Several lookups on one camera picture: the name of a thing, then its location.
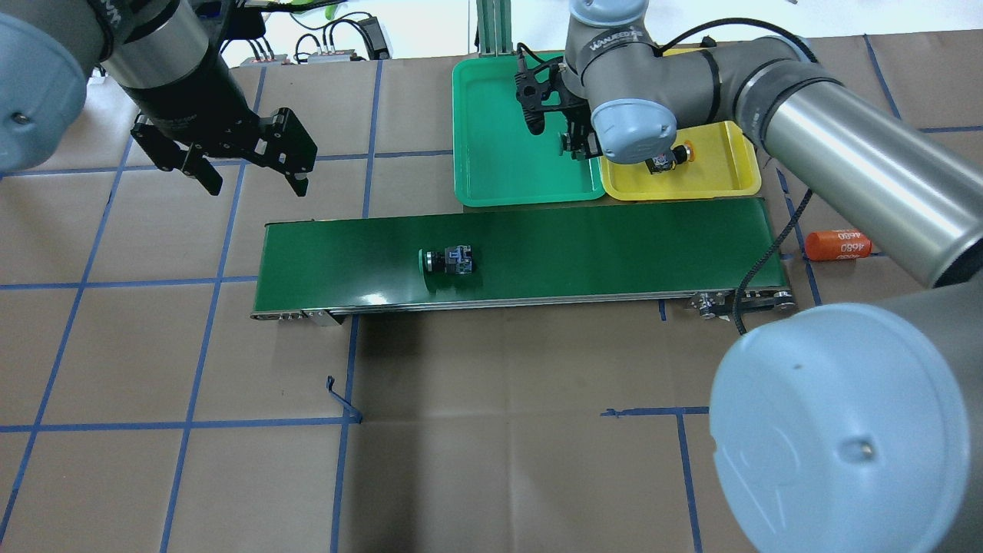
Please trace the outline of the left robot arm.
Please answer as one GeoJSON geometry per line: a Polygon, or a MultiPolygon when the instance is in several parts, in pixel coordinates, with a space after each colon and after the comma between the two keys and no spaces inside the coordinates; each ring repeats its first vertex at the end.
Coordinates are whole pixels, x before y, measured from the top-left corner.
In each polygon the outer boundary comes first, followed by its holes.
{"type": "Polygon", "coordinates": [[[95,68],[136,104],[132,137],[159,171],[212,196],[211,160],[244,160],[308,192],[317,146],[289,108],[258,115],[187,1],[4,1],[2,171],[39,167],[80,116],[95,68]]]}

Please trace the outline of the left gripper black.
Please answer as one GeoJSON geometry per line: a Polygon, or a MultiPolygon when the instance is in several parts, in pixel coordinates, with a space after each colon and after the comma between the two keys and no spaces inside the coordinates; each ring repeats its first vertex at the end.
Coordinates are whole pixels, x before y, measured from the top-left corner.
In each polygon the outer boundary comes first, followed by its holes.
{"type": "Polygon", "coordinates": [[[211,158],[245,160],[283,174],[298,198],[308,194],[317,146],[292,109],[261,117],[235,84],[198,92],[131,88],[129,95],[138,106],[132,137],[159,171],[179,171],[218,196],[223,178],[211,158]]]}

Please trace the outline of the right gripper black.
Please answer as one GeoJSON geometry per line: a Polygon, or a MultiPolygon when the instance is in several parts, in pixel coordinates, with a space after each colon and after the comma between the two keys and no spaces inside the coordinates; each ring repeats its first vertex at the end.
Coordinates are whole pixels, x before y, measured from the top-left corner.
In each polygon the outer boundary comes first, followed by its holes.
{"type": "Polygon", "coordinates": [[[565,116],[568,130],[559,134],[561,155],[582,161],[586,157],[580,139],[587,139],[592,133],[590,109],[586,99],[568,90],[563,81],[565,73],[563,61],[544,61],[534,67],[520,61],[514,75],[515,97],[531,135],[544,133],[548,113],[558,112],[565,116]]]}

